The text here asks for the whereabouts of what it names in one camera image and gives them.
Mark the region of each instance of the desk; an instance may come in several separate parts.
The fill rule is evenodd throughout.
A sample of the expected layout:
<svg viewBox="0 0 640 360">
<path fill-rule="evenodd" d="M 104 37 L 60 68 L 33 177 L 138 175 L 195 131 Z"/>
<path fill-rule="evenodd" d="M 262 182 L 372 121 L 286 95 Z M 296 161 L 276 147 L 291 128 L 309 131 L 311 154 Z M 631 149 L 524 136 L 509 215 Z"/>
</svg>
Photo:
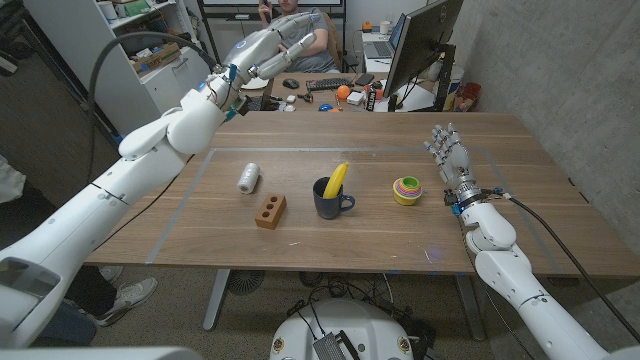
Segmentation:
<svg viewBox="0 0 640 360">
<path fill-rule="evenodd" d="M 387 36 L 382 36 L 380 33 L 362 33 L 362 42 L 385 41 Z M 380 72 L 388 74 L 389 70 L 391 70 L 391 60 L 393 59 L 377 59 L 378 61 L 375 61 L 374 59 L 368 59 L 364 54 L 364 51 L 362 52 L 362 56 L 364 58 L 365 72 Z"/>
<path fill-rule="evenodd" d="M 635 255 L 518 119 L 486 113 L 316 111 L 237 116 L 218 130 L 211 149 L 196 155 L 163 197 L 88 262 L 475 274 L 458 220 L 443 205 L 445 185 L 438 168 L 422 147 L 436 124 L 449 122 L 456 124 L 469 148 L 478 183 L 485 188 L 500 186 L 538 212 L 589 273 L 640 275 Z M 351 163 L 344 191 L 356 198 L 356 206 L 335 220 L 323 220 L 315 212 L 312 185 L 344 161 Z M 254 194 L 243 195 L 236 183 L 248 162 L 261 167 L 262 178 Z M 428 191 L 416 206 L 400 206 L 393 200 L 393 181 L 407 175 L 417 177 Z M 287 198 L 276 230 L 258 228 L 253 220 L 269 192 Z M 136 204 L 130 216 L 157 193 Z M 534 273 L 579 274 L 537 222 L 511 202 L 494 204 L 515 227 Z M 217 280 L 225 273 L 228 270 L 219 271 Z M 214 285 L 205 319 L 210 327 L 224 286 L 226 280 Z"/>
<path fill-rule="evenodd" d="M 387 78 L 387 73 L 370 73 L 375 76 L 375 80 L 382 80 Z M 271 95 L 279 96 L 283 99 L 286 99 L 289 95 L 297 95 L 297 94 L 306 94 L 307 80 L 319 80 L 319 79 L 328 79 L 328 78 L 336 78 L 336 77 L 360 77 L 361 74 L 354 73 L 342 73 L 342 74 L 305 74 L 305 73 L 282 73 L 275 77 L 273 83 L 273 89 L 271 91 Z M 292 78 L 297 80 L 300 83 L 300 87 L 292 90 L 286 88 L 282 85 L 282 81 L 286 78 Z M 433 82 L 425 80 L 418 84 L 419 87 L 424 89 L 428 89 L 429 91 L 433 89 Z M 361 86 L 356 86 L 354 89 L 361 91 Z M 247 96 L 261 96 L 264 89 L 259 90 L 242 90 L 242 93 Z M 313 104 L 309 104 L 302 99 L 297 99 L 293 104 L 296 107 L 296 112 L 298 111 L 318 111 L 318 107 L 322 104 L 331 104 L 335 107 L 336 105 L 336 90 L 324 90 L 324 91 L 315 91 L 313 92 Z M 348 112 L 366 112 L 364 109 L 364 101 L 359 105 L 350 105 L 346 100 L 340 100 L 340 105 L 344 109 L 344 111 Z"/>
</svg>

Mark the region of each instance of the banana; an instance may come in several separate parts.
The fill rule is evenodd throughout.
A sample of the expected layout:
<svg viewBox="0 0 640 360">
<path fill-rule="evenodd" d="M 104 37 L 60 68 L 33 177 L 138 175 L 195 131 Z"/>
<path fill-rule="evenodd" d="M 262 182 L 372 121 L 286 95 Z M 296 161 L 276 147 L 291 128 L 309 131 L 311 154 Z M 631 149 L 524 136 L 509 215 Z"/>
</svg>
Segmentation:
<svg viewBox="0 0 640 360">
<path fill-rule="evenodd" d="M 332 199 L 338 196 L 340 186 L 342 186 L 344 177 L 345 175 L 347 175 L 348 168 L 348 161 L 344 164 L 338 165 L 338 167 L 333 171 L 333 174 L 331 174 L 331 178 L 329 179 L 329 183 L 327 183 L 327 187 L 324 189 L 324 194 L 322 195 L 323 198 Z"/>
</svg>

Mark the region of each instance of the blue mug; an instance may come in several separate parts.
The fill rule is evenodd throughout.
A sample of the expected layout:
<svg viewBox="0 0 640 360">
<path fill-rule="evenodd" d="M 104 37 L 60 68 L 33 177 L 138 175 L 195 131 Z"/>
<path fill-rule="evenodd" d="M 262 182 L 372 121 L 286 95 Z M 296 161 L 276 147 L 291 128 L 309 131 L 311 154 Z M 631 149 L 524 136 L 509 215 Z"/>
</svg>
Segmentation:
<svg viewBox="0 0 640 360">
<path fill-rule="evenodd" d="M 331 199 L 323 198 L 322 195 L 324 195 L 324 189 L 327 188 L 328 183 L 329 178 L 323 177 L 313 184 L 313 201 L 316 204 L 318 215 L 324 219 L 333 219 L 340 215 L 341 212 L 353 209 L 356 205 L 356 199 L 353 196 L 342 195 L 342 185 L 340 186 L 340 191 L 338 191 L 338 196 Z M 342 202 L 345 200 L 349 201 L 351 205 L 343 207 Z"/>
</svg>

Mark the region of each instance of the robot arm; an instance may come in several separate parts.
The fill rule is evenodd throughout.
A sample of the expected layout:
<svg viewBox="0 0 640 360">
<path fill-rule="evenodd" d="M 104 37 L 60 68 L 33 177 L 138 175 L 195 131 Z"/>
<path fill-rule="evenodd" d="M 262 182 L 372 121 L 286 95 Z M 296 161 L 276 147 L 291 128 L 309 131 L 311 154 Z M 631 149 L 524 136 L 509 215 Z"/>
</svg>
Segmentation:
<svg viewBox="0 0 640 360">
<path fill-rule="evenodd" d="M 465 242 L 476 255 L 480 278 L 505 298 L 525 322 L 551 359 L 602 359 L 608 353 L 544 289 L 533 276 L 531 263 L 516 245 L 516 232 L 477 185 L 467 149 L 453 124 L 437 125 L 433 145 L 425 142 L 450 188 L 450 201 L 466 226 Z"/>
<path fill-rule="evenodd" d="M 122 158 L 36 230 L 0 251 L 0 348 L 28 346 L 62 301 L 86 258 L 129 208 L 205 150 L 217 128 L 242 109 L 240 87 L 256 76 L 272 78 L 315 41 L 308 34 L 285 53 L 277 45 L 317 14 L 284 17 L 238 43 L 222 66 L 181 107 L 127 136 Z"/>
</svg>

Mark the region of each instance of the wooden block with holes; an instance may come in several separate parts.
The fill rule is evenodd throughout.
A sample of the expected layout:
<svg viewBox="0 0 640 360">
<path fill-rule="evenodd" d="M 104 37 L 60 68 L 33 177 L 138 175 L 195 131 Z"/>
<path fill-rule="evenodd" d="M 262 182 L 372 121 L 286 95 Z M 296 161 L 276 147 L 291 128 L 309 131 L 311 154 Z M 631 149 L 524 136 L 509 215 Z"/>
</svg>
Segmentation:
<svg viewBox="0 0 640 360">
<path fill-rule="evenodd" d="M 265 229 L 275 230 L 285 207 L 287 207 L 287 200 L 284 195 L 267 194 L 267 198 L 264 199 L 260 210 L 256 214 L 256 225 Z"/>
</svg>

